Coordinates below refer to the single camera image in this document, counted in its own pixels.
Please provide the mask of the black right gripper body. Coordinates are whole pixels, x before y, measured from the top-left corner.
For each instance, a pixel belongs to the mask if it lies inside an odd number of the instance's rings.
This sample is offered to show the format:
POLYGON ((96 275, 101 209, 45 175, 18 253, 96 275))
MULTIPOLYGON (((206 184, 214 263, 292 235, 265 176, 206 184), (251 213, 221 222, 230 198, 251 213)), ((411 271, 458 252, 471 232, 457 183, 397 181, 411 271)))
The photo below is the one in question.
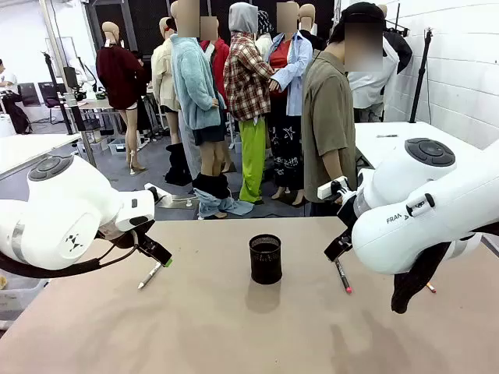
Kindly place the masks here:
POLYGON ((338 211, 338 218, 346 226, 346 230, 338 237, 338 244, 341 249, 351 249, 352 247, 352 229, 357 221, 354 202, 356 192, 347 192, 342 197, 342 206, 338 211))

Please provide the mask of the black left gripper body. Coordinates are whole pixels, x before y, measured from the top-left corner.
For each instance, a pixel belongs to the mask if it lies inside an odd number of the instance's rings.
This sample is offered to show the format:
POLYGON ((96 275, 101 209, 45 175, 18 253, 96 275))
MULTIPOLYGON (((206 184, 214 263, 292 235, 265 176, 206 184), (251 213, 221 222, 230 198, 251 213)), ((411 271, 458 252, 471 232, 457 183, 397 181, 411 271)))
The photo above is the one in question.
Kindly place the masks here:
POLYGON ((120 249, 131 249, 134 245, 146 254, 155 254, 157 243, 142 231, 131 230, 115 239, 115 245, 120 249))

